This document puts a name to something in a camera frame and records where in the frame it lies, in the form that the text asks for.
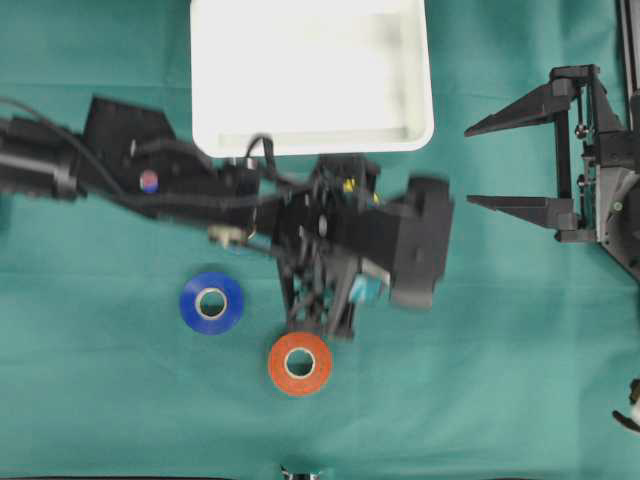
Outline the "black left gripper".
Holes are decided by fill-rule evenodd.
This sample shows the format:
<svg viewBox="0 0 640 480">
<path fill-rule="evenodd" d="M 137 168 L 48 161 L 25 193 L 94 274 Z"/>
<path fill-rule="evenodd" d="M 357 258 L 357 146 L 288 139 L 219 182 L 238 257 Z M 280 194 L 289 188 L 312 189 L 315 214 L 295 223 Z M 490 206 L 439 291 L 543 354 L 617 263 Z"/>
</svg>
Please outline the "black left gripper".
<svg viewBox="0 0 640 480">
<path fill-rule="evenodd" d="M 323 154 L 304 179 L 274 164 L 226 163 L 214 175 L 221 216 L 216 243 L 277 258 L 287 330 L 351 340 L 360 304 L 349 301 L 359 273 L 390 273 L 344 245 L 350 219 L 383 206 L 380 167 L 364 154 Z"/>
</svg>

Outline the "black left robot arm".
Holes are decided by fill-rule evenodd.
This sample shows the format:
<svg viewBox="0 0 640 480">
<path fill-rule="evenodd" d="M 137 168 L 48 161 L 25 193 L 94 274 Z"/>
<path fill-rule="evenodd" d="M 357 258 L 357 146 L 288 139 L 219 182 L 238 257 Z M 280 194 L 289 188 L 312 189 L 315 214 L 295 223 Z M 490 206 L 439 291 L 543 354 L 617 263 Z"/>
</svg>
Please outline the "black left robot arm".
<svg viewBox="0 0 640 480">
<path fill-rule="evenodd" d="M 322 156 L 295 179 L 279 171 L 269 136 L 250 146 L 263 157 L 247 152 L 215 164 L 159 110 L 94 97 L 75 132 L 18 103 L 1 122 L 1 189 L 68 202 L 96 195 L 151 220 L 203 229 L 221 245 L 250 248 L 265 236 L 287 327 L 352 338 L 356 280 L 367 266 L 385 267 L 391 244 L 359 233 L 372 220 L 399 223 L 375 201 L 378 167 L 360 155 Z"/>
</svg>

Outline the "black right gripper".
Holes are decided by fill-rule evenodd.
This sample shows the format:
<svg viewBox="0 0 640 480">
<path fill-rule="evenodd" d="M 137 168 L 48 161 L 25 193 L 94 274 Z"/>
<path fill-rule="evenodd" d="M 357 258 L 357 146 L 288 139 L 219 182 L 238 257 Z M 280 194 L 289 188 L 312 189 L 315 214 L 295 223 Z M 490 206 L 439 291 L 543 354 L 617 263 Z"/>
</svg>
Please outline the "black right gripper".
<svg viewBox="0 0 640 480">
<path fill-rule="evenodd" d="M 549 82 L 469 127 L 465 137 L 550 123 L 578 104 L 584 174 L 580 213 L 571 198 L 468 195 L 467 201 L 558 231 L 561 243 L 596 243 L 639 278 L 639 127 L 625 127 L 595 65 L 556 67 Z"/>
</svg>

